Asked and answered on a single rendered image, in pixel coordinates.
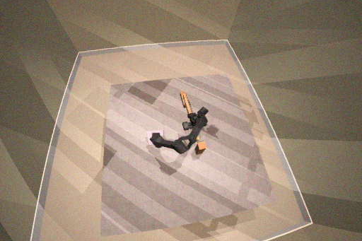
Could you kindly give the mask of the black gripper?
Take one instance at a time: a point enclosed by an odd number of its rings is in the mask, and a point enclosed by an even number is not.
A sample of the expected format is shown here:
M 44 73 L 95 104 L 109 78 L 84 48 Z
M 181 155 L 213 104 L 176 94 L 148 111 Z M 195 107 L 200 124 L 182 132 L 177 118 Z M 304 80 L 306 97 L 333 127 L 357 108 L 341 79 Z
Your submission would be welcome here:
M 193 127 L 195 126 L 195 123 L 193 123 L 193 121 L 187 123 L 187 122 L 183 122 L 183 129 L 184 130 L 188 130 L 188 129 L 193 129 Z

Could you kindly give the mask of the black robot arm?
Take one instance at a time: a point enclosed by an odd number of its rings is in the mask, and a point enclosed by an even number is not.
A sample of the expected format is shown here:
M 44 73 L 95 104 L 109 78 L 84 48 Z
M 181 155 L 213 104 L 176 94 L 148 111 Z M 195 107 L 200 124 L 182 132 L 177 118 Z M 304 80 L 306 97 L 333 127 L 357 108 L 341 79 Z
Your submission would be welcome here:
M 161 148 L 163 146 L 166 148 L 174 149 L 179 154 L 185 153 L 191 148 L 192 144 L 197 141 L 197 137 L 200 131 L 202 130 L 202 127 L 206 126 L 206 124 L 208 123 L 208 119 L 205 116 L 208 112 L 209 112 L 208 109 L 202 107 L 197 112 L 197 114 L 195 112 L 187 114 L 187 117 L 190 118 L 190 121 L 193 121 L 193 123 L 195 123 L 195 126 L 191 131 L 190 135 L 181 137 L 175 141 L 169 141 L 163 139 L 162 136 L 160 136 L 160 133 L 152 133 L 152 137 L 150 138 L 151 142 L 154 144 L 155 147 L 158 148 Z M 186 146 L 182 142 L 185 140 L 189 140 L 188 146 Z

